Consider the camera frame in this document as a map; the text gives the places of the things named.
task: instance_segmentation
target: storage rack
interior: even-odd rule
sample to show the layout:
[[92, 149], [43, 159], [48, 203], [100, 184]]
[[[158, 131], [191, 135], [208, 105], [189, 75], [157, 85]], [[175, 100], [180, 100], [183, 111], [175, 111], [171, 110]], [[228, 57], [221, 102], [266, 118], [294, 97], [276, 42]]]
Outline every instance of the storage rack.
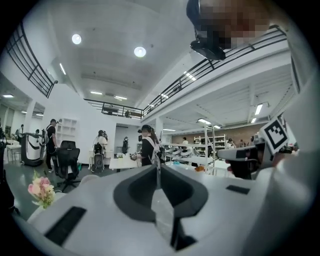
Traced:
[[76, 141], [78, 121], [70, 118], [60, 118], [56, 125], [56, 144], [60, 147], [62, 141]]

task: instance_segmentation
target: black office chair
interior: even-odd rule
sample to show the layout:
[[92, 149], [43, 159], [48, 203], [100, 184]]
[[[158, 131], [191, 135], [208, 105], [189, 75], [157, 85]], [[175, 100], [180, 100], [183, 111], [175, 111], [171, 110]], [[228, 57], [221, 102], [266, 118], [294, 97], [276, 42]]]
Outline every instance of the black office chair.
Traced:
[[[77, 166], [77, 161], [78, 157], [80, 154], [80, 149], [76, 148], [76, 144], [70, 143], [74, 141], [64, 141], [61, 143], [61, 146], [64, 148], [59, 148], [56, 151], [56, 156], [58, 159], [59, 167], [58, 167], [58, 176], [62, 179], [64, 179], [63, 182], [58, 182], [57, 186], [61, 186], [64, 184], [64, 187], [62, 189], [62, 192], [65, 191], [65, 189], [68, 186], [72, 186], [76, 188], [74, 183], [79, 183], [80, 180], [76, 180], [78, 174], [79, 174], [79, 169]], [[71, 168], [72, 173], [68, 173], [68, 167]]]
[[61, 149], [76, 149], [76, 143], [71, 140], [63, 140], [60, 145]]

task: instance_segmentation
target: gray floor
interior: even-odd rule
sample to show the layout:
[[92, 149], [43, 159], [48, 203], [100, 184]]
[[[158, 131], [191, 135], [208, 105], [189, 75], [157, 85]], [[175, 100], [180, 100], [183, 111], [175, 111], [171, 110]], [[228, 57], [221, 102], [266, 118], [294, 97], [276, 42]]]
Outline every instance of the gray floor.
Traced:
[[[37, 167], [31, 167], [26, 165], [20, 165], [18, 161], [10, 162], [4, 165], [6, 170], [6, 178], [10, 189], [14, 195], [14, 205], [17, 207], [21, 213], [21, 216], [27, 220], [30, 215], [37, 209], [37, 205], [33, 204], [32, 201], [34, 198], [28, 193], [28, 186], [32, 183], [34, 170], [36, 170], [40, 176], [45, 176], [44, 170], [47, 170], [45, 165], [40, 165]], [[95, 174], [97, 176], [103, 177], [107, 175], [114, 174], [116, 170], [111, 170], [105, 168], [101, 173], [92, 173], [88, 166], [83, 166], [79, 172], [77, 180], [81, 180], [84, 176], [89, 174]], [[63, 179], [56, 176], [54, 172], [48, 173], [47, 177], [49, 178], [51, 184], [54, 186], [54, 190], [62, 190], [63, 185], [57, 187], [58, 182], [63, 182]], [[74, 188], [69, 186], [66, 188], [64, 193], [68, 193]]]

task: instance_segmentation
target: white machine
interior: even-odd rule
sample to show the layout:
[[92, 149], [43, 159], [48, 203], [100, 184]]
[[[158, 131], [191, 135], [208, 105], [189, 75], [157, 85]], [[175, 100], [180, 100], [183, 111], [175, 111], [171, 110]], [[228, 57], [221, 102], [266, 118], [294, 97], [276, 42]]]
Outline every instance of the white machine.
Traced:
[[190, 157], [192, 153], [193, 153], [193, 151], [190, 148], [188, 148], [188, 149], [182, 150], [182, 152], [180, 153], [180, 156]]
[[45, 145], [40, 145], [41, 137], [34, 133], [23, 133], [21, 139], [21, 164], [27, 166], [39, 166], [43, 160], [41, 153]]
[[172, 151], [173, 156], [179, 155], [183, 150], [181, 148], [175, 148], [174, 151]]

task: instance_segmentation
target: white wall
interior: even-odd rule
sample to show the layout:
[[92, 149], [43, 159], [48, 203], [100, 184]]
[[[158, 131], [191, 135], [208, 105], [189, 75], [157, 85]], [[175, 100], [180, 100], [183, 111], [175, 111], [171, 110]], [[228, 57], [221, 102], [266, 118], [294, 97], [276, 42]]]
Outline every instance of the white wall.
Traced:
[[115, 128], [115, 140], [114, 140], [114, 152], [122, 152], [123, 141], [125, 137], [128, 137], [128, 153], [133, 154], [137, 151], [137, 143], [139, 142], [138, 133], [140, 126], [132, 126], [132, 125], [123, 125], [123, 127], [117, 126]]
[[46, 127], [43, 127], [42, 125], [42, 118], [37, 118], [33, 116], [30, 123], [30, 133], [36, 133], [36, 129], [39, 129], [41, 134], [41, 130], [44, 128]]
[[45, 106], [42, 127], [46, 127], [51, 119], [70, 118], [77, 120], [75, 137], [76, 147], [80, 149], [78, 161], [89, 163], [89, 150], [99, 130], [108, 135], [108, 149], [115, 145], [116, 122], [108, 115], [102, 114], [83, 100], [66, 84], [56, 84]]
[[162, 143], [171, 143], [171, 135], [162, 135], [161, 137], [161, 142]]
[[16, 133], [17, 129], [20, 129], [21, 125], [25, 123], [26, 114], [21, 113], [19, 110], [15, 110], [13, 114], [11, 133]]

